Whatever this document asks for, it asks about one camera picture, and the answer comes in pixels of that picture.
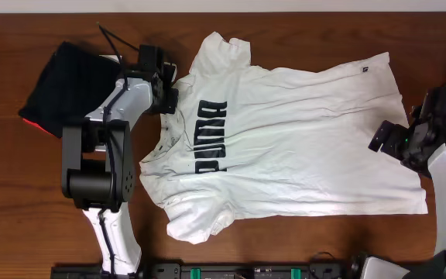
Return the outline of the white Puma t-shirt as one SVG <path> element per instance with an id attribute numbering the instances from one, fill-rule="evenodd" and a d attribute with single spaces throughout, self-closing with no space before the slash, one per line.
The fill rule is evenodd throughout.
<path id="1" fill-rule="evenodd" d="M 249 42 L 207 36 L 139 164 L 169 236 L 198 244 L 275 215 L 426 214 L 417 174 L 368 148 L 383 121 L 407 124 L 389 62 L 267 70 L 252 65 Z"/>

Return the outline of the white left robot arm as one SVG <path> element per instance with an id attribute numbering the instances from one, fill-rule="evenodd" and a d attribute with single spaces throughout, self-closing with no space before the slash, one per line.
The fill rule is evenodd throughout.
<path id="1" fill-rule="evenodd" d="M 62 134 L 63 195 L 91 224 L 101 249 L 98 269 L 53 268 L 53 278 L 137 278 L 142 251 L 129 215 L 136 187 L 131 131 L 145 113 L 172 114 L 176 64 L 142 65 L 120 77 L 111 94 Z"/>

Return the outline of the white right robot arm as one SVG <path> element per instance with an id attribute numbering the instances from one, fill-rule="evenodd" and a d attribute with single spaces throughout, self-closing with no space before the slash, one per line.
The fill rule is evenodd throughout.
<path id="1" fill-rule="evenodd" d="M 404 166 L 433 181 L 437 238 L 434 256 L 421 265 L 402 267 L 365 255 L 352 264 L 351 277 L 446 279 L 446 121 L 414 122 L 409 129 L 385 121 L 374 135 L 369 149 L 400 159 Z"/>

